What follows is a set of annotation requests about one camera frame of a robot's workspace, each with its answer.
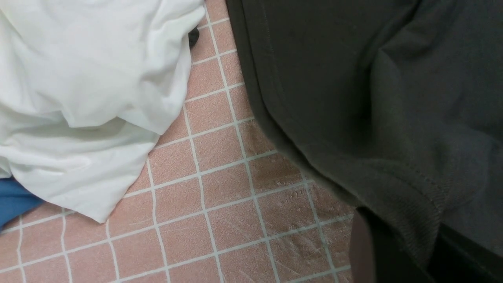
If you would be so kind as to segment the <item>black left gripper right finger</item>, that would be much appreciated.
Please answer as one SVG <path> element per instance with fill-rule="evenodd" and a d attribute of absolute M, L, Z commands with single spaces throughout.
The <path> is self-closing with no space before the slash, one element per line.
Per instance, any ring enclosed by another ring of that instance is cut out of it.
<path fill-rule="evenodd" d="M 435 283 L 501 283 L 503 259 L 442 224 L 427 271 Z"/>

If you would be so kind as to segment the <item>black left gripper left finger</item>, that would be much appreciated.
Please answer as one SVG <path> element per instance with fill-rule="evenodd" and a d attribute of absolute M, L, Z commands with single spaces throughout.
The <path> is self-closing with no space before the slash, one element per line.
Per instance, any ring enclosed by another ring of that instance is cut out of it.
<path fill-rule="evenodd" d="M 349 251 L 354 283 L 433 283 L 370 210 L 356 208 Z"/>

